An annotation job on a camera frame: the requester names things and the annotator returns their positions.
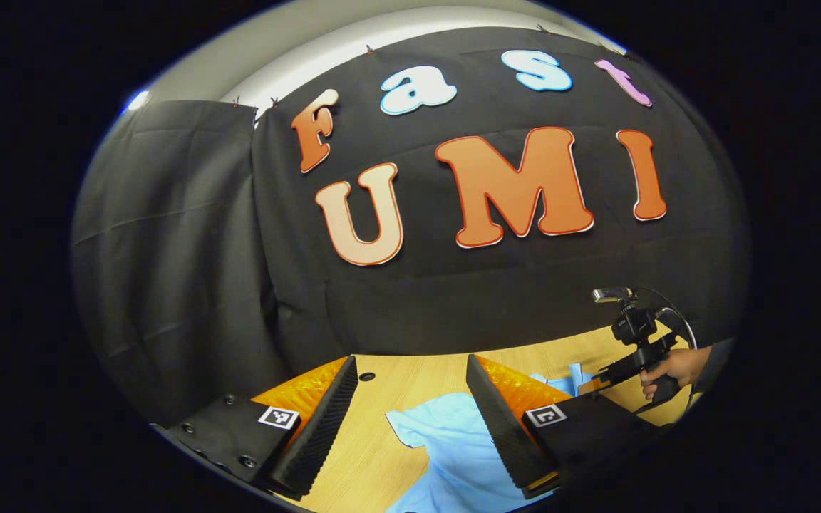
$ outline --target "orange letter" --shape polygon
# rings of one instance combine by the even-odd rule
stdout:
[[[401,249],[404,229],[395,201],[395,190],[391,186],[391,180],[397,174],[398,167],[389,162],[371,167],[359,175],[358,182],[362,188],[369,189],[372,207],[378,218],[378,238],[372,242],[356,237],[351,209],[348,208],[350,184],[335,182],[316,193],[316,203],[322,207],[329,226],[331,243],[342,259],[356,266],[375,266],[388,262]]]
[[[303,152],[303,162],[299,163],[303,173],[310,172],[331,152],[329,144],[322,143],[322,136],[330,136],[331,129],[335,126],[331,113],[326,108],[335,103],[338,103],[338,91],[326,90],[310,103],[309,107],[304,108],[302,113],[297,114],[293,123],[290,123],[290,128],[296,129],[299,148]]]
[[[632,214],[639,221],[659,219],[667,214],[667,204],[661,198],[661,188],[658,186],[658,173],[654,169],[654,159],[651,158],[651,137],[638,130],[620,130],[616,139],[626,146],[629,159],[632,159],[632,170],[636,173],[636,199]]]
[[[492,202],[516,236],[527,236],[544,194],[544,215],[537,226],[548,236],[589,230],[594,217],[581,195],[572,159],[571,131],[544,127],[531,130],[516,170],[480,137],[449,140],[436,148],[436,158],[452,166],[465,227],[455,240],[461,247],[479,247],[502,240],[502,227],[493,223]]]

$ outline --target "cable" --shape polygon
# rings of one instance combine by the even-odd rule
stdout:
[[[635,286],[635,289],[636,290],[639,290],[639,289],[648,290],[648,292],[652,292],[655,295],[657,295],[659,298],[663,299],[664,302],[667,303],[667,305],[668,305],[667,308],[665,308],[665,309],[670,309],[670,311],[677,314],[677,317],[679,317],[680,320],[683,321],[684,326],[686,326],[686,329],[687,329],[688,333],[690,334],[690,340],[688,340],[688,342],[693,344],[694,350],[698,350],[698,344],[696,343],[696,340],[695,340],[695,334],[693,333],[693,327],[691,327],[690,324],[688,323],[688,321],[686,320],[686,318],[683,317],[683,314],[681,314],[680,311],[678,311],[678,309],[674,308],[674,305],[673,305],[673,303],[671,303],[670,299],[665,298],[665,296],[663,294],[661,294],[661,292],[658,292],[655,289],[650,289],[647,286]],[[686,400],[686,408],[683,409],[683,414],[684,415],[686,415],[686,412],[690,411],[690,407],[693,405],[693,394],[694,393],[695,393],[695,383],[690,385],[690,396]]]

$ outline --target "person's arm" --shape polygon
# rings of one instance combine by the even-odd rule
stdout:
[[[645,399],[652,399],[657,385],[651,384],[664,374],[677,380],[680,388],[688,384],[694,384],[695,393],[708,390],[711,383],[718,377],[721,368],[730,355],[735,338],[727,338],[726,341],[716,342],[710,347],[700,348],[700,350],[690,350],[690,348],[677,348],[668,354],[667,360],[661,362],[653,371],[647,373],[642,371],[639,374],[641,384],[644,387]]]

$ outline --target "letter m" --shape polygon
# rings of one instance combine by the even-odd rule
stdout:
[[[559,236],[590,230],[594,217],[584,208],[572,159],[573,142],[574,136],[566,129],[531,130],[518,169],[482,137],[440,144],[436,158],[452,166],[462,204],[465,227],[455,238],[458,246],[489,246],[502,240],[502,227],[493,223],[489,202],[516,236],[527,236],[541,194],[544,214],[537,223],[541,232]]]

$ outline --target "wooden table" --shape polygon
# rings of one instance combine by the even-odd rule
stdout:
[[[667,332],[659,324],[656,336]],[[682,338],[677,341],[674,348],[688,347]],[[539,373],[556,380],[569,375],[570,363],[581,363],[585,373],[594,375],[632,351],[634,345],[624,346],[606,327],[556,341],[476,354],[524,374]],[[385,413],[408,410],[446,393],[470,393],[465,383],[468,354],[355,355],[356,371],[375,373],[376,377],[356,386],[351,409],[312,491],[299,502],[284,500],[318,513],[388,509],[426,472],[429,457],[425,446],[411,449],[401,444]],[[648,403],[638,376],[602,393],[630,411]],[[655,425],[674,422],[684,412],[687,400],[685,387],[670,402],[641,417]]]

